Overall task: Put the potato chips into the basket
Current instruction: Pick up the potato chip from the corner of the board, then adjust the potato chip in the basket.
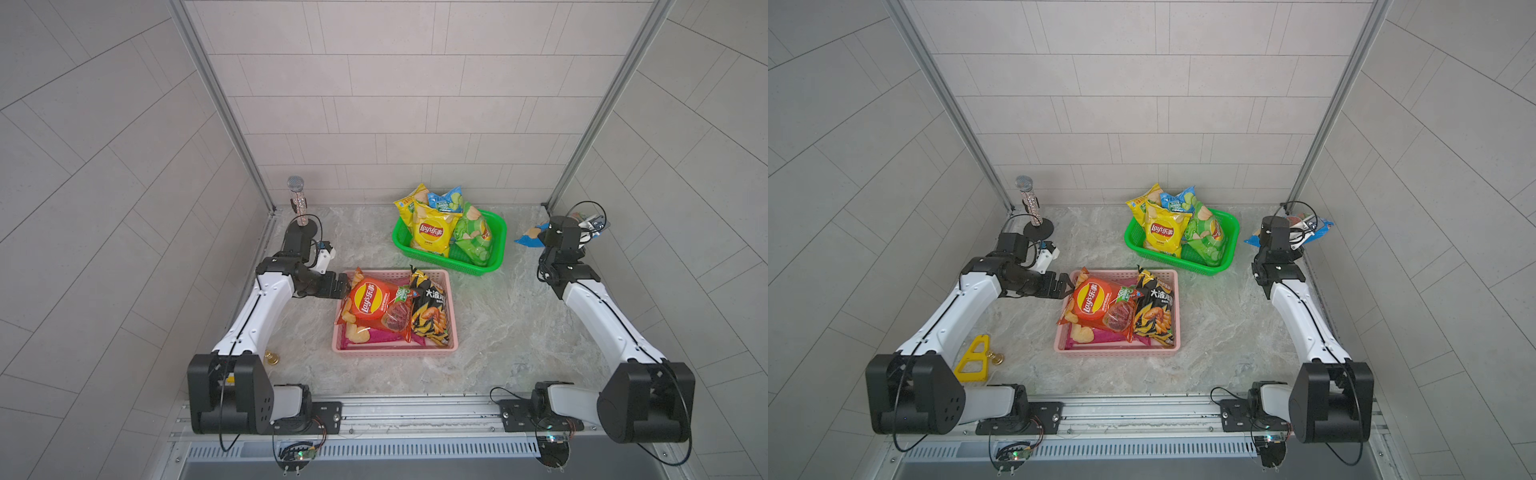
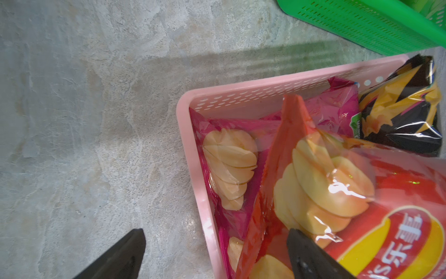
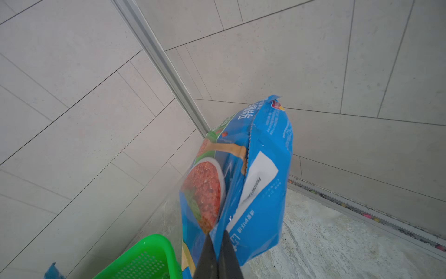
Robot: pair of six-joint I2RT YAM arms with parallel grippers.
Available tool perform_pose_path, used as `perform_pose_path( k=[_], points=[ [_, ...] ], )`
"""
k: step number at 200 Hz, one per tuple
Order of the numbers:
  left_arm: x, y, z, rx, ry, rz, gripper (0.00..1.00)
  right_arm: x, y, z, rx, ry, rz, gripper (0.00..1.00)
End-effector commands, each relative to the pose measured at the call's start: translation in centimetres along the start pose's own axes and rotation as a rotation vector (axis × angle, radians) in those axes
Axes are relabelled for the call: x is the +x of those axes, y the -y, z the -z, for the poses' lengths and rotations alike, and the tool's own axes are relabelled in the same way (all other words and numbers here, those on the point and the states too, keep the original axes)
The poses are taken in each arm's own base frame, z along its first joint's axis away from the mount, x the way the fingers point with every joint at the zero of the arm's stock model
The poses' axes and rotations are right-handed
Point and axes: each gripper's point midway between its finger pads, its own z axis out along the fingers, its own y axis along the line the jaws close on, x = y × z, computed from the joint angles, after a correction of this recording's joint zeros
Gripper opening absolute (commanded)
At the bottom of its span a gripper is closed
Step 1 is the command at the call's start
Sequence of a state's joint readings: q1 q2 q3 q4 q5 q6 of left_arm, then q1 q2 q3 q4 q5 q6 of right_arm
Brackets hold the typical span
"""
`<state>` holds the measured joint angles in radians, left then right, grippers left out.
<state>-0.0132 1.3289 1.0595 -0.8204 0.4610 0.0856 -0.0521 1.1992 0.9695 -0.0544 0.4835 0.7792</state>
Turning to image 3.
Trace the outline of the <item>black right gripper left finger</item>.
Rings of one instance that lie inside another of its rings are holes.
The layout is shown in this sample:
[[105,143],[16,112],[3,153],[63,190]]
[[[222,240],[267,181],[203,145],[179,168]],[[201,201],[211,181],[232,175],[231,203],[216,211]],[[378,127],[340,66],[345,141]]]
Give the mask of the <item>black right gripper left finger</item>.
[[193,279],[218,279],[218,262],[209,234],[206,236]]

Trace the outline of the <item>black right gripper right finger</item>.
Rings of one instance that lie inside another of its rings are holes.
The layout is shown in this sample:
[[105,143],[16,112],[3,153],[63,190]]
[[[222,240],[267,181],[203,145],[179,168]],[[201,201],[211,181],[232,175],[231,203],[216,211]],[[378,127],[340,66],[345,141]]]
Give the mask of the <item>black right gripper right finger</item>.
[[244,279],[229,233],[224,231],[218,258],[219,279]]

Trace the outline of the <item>green plastic basket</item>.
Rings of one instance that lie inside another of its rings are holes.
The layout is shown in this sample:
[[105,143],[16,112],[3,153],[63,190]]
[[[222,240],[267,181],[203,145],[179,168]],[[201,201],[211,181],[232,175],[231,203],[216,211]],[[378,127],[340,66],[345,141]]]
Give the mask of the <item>green plastic basket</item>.
[[94,279],[180,279],[181,268],[168,238],[147,236],[124,252]]

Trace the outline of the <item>blue tomato Lay's chip bag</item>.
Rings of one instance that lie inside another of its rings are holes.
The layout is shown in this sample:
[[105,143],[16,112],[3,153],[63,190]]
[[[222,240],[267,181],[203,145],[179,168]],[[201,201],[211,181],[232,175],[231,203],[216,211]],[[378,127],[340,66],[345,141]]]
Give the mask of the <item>blue tomato Lay's chip bag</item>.
[[179,193],[183,278],[193,278],[208,234],[218,262],[229,233],[240,268],[279,243],[292,156],[292,124],[276,95],[207,133]]

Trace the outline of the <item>light blue Lay's chip bag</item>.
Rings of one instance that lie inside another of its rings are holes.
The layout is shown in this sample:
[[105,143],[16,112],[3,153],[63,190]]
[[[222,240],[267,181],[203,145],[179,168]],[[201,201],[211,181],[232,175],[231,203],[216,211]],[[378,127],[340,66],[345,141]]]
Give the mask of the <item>light blue Lay's chip bag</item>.
[[44,279],[65,279],[65,276],[56,268],[55,264],[50,265],[44,274]]

